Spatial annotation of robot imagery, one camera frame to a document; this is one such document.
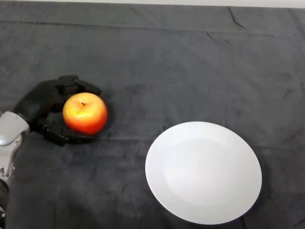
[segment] gray cloth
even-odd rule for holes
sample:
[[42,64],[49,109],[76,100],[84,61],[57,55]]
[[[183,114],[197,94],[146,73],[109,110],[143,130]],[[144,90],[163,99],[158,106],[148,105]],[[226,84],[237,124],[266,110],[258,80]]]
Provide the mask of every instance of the gray cloth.
[[[78,74],[110,120],[99,141],[20,149],[8,229],[305,228],[305,11],[0,2],[0,110]],[[225,126],[256,153],[261,195],[243,217],[197,225],[165,210],[145,158],[165,129]]]

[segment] white plate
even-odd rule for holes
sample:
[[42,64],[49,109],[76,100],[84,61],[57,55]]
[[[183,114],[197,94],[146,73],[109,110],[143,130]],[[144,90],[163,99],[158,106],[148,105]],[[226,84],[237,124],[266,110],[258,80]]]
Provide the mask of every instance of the white plate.
[[199,224],[220,224],[255,203],[262,172],[251,147],[220,125],[189,122],[163,132],[150,147],[146,178],[171,213]]

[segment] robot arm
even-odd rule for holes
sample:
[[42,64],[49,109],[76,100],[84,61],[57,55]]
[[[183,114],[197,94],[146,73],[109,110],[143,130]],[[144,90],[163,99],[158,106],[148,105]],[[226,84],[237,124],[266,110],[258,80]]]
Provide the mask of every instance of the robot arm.
[[99,88],[79,80],[76,75],[61,76],[56,80],[41,82],[17,103],[12,112],[0,114],[0,229],[3,228],[1,212],[5,212],[7,204],[2,197],[8,195],[13,178],[14,156],[30,131],[38,132],[60,146],[94,140],[94,136],[47,120],[49,113],[61,112],[68,98],[81,92],[101,93]]

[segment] apple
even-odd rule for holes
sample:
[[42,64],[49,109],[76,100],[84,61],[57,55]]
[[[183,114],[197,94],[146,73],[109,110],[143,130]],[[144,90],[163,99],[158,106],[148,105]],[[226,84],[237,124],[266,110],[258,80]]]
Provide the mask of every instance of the apple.
[[107,107],[95,94],[79,93],[67,100],[62,111],[68,127],[93,135],[99,132],[107,121]]

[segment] table surface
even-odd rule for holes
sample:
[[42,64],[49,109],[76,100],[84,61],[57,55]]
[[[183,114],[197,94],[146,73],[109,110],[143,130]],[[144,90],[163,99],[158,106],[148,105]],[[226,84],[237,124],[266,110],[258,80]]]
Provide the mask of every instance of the table surface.
[[[0,110],[78,74],[110,112],[90,145],[27,138],[7,228],[305,228],[304,59],[304,10],[0,2]],[[152,195],[147,151],[187,121],[225,126],[257,155],[261,195],[243,217],[197,225]]]

